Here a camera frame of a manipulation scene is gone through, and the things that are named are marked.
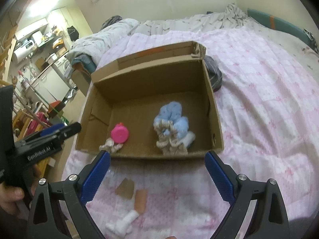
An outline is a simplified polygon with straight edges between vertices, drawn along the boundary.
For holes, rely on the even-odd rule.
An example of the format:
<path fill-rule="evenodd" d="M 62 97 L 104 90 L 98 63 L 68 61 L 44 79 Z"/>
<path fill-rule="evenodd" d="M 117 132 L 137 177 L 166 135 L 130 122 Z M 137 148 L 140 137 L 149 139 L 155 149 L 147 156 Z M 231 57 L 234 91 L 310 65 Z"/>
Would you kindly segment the person's left hand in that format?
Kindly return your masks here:
<path fill-rule="evenodd" d="M 37 165 L 33 165 L 33 183 L 30 187 L 31 194 L 34 195 L 40 180 L 41 171 Z M 16 217 L 21 217 L 21 211 L 17 206 L 17 202 L 24 199 L 24 192 L 20 187 L 7 186 L 5 183 L 1 183 L 1 208 L 8 213 Z"/>

